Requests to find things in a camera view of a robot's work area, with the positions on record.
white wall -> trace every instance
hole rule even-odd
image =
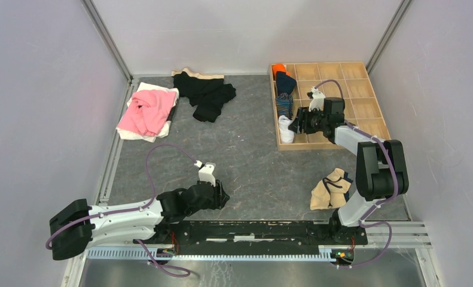
[[[473,1],[414,1],[373,71],[446,286],[473,286]]]
[[[48,221],[94,199],[125,88],[80,1],[0,0],[0,286],[59,286]]]
[[[134,74],[370,59],[400,0],[95,0]]]

gray floor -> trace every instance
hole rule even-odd
[[[378,251],[356,250],[356,263]],[[87,260],[80,286],[426,286],[414,249],[388,250],[372,264],[337,270],[327,262],[171,261],[192,270],[187,278],[162,274],[145,261]]]
[[[173,86],[171,77],[142,81]],[[178,144],[196,159],[216,163],[216,177],[231,197],[223,210],[202,210],[188,219],[329,219],[332,210],[309,209],[310,192],[336,167],[354,178],[356,157],[345,150],[277,151],[270,78],[226,76],[225,82],[234,85],[237,96],[224,105],[215,123],[195,120],[195,108],[186,98],[180,98],[169,136],[156,141]],[[109,204],[150,197],[144,158],[153,145],[124,141]],[[196,183],[197,169],[174,148],[157,149],[150,158],[152,178],[159,192]],[[403,199],[384,205],[370,219],[407,220]]]

orange cloth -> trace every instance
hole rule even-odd
[[[273,72],[273,78],[277,77],[277,72],[284,72],[287,76],[291,74],[285,69],[283,64],[275,64],[271,66],[271,71]]]

pink shirt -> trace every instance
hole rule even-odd
[[[175,103],[174,91],[142,90],[132,94],[132,102],[118,128],[143,136],[156,136]]]

striped sock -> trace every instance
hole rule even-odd
[[[275,97],[277,104],[277,116],[286,116],[288,119],[292,119],[292,96],[288,93],[281,93]]]

